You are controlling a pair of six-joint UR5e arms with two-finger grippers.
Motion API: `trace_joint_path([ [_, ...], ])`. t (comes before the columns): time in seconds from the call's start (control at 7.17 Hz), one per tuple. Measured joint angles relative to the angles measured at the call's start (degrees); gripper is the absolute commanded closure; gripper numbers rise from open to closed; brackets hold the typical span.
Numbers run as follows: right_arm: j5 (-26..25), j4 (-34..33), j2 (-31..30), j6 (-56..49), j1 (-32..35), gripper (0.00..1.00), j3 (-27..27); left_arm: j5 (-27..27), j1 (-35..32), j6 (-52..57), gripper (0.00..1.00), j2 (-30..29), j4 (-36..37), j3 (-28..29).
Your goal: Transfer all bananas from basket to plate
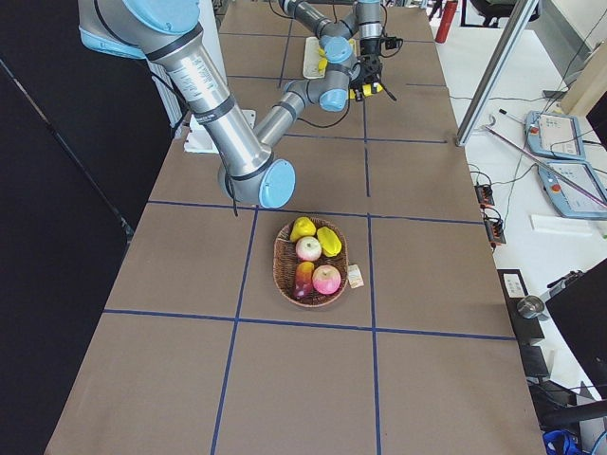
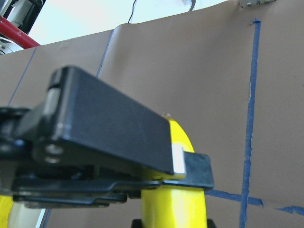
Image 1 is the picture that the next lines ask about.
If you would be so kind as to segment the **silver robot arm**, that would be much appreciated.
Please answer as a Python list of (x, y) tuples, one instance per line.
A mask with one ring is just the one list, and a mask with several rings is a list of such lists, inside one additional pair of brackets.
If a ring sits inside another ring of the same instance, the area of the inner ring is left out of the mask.
[(358, 1), (332, 22), (306, 1), (283, 1), (285, 15), (318, 38), (327, 60), (322, 78), (289, 83), (281, 99), (256, 127), (203, 45), (196, 1), (81, 1), (83, 44), (100, 53), (147, 60), (162, 66), (195, 120), (214, 142), (222, 165), (218, 180), (234, 203), (280, 208), (295, 190), (293, 166), (272, 148), (309, 105), (339, 112), (349, 94), (378, 81), (368, 64), (379, 56), (383, 27), (378, 1)]
[(383, 9), (379, 1), (357, 1), (344, 18), (333, 21), (307, 1), (279, 1), (282, 11), (304, 25), (318, 39), (341, 36), (346, 40), (359, 36), (362, 56), (381, 53)]

